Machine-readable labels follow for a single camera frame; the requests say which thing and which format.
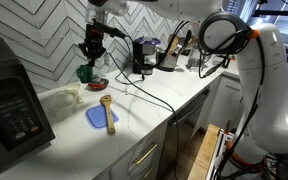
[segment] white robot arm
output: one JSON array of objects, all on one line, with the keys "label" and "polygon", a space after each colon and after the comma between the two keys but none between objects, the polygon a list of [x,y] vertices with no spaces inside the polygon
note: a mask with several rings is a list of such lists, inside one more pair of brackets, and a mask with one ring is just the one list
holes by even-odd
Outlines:
[{"label": "white robot arm", "polygon": [[[90,9],[106,10],[116,15],[123,15],[129,7],[129,1],[123,0],[89,2],[93,5]],[[240,134],[246,121],[249,123],[241,137],[234,137],[233,141],[240,140],[237,140],[239,143],[234,151],[236,155],[255,164],[267,152],[288,153],[288,71],[283,40],[275,25],[249,27],[238,17],[221,12],[222,0],[135,2],[165,18],[203,22],[198,40],[206,52],[237,54],[245,113],[236,134]],[[253,30],[258,33],[256,38],[249,36]],[[229,167],[224,175],[231,174],[234,169]]]}]

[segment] white cabinet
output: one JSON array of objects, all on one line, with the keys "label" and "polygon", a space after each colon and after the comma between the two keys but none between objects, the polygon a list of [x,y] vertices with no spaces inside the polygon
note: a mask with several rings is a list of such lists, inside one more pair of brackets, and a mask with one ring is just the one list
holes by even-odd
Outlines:
[{"label": "white cabinet", "polygon": [[244,110],[242,88],[238,79],[221,76],[221,81],[203,116],[202,128],[209,124],[225,128],[231,120],[230,129],[236,128]]},{"label": "white cabinet", "polygon": [[156,179],[167,122],[163,122],[96,180]]}]

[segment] wooden spoon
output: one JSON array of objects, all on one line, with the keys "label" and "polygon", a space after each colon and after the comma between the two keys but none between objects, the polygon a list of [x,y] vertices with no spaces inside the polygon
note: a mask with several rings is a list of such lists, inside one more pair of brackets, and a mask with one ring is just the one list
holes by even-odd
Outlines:
[{"label": "wooden spoon", "polygon": [[105,111],[106,111],[107,131],[109,134],[115,134],[115,127],[114,127],[111,109],[110,109],[111,101],[112,99],[110,95],[103,96],[100,99],[100,102],[105,107]]}]

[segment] blue plate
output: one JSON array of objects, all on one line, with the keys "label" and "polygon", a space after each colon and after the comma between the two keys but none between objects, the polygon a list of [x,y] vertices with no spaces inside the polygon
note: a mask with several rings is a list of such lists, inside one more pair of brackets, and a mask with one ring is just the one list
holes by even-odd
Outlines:
[{"label": "blue plate", "polygon": [[[100,129],[100,128],[107,126],[106,112],[105,112],[104,106],[98,105],[98,106],[92,107],[88,109],[85,114],[86,114],[89,124],[93,128]],[[112,114],[113,122],[114,123],[117,122],[118,117],[112,110],[111,110],[111,114]]]}]

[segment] white countertop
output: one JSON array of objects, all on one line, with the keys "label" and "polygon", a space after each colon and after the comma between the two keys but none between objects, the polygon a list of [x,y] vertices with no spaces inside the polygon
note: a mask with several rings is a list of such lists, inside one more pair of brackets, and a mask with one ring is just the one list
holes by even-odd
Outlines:
[{"label": "white countertop", "polygon": [[[186,57],[180,57],[172,73],[154,69],[153,75],[146,76],[144,82],[136,85],[177,110],[223,72],[238,77],[234,61],[228,69],[218,70],[205,79],[200,79],[196,72],[189,72],[184,66],[186,61]],[[92,179],[172,115],[163,103],[132,86],[114,81],[118,73],[104,76],[110,83],[103,91],[89,91],[82,84],[79,93],[85,102],[77,105],[75,113],[66,119],[59,120],[47,113],[56,138],[19,159],[0,174],[0,179]],[[141,78],[141,75],[131,73],[128,76],[131,81]],[[42,105],[45,98],[62,89],[39,94]],[[99,105],[100,97],[107,94],[112,97],[111,109],[119,117],[113,136],[107,135],[106,128],[93,129],[85,117],[85,111]]]}]

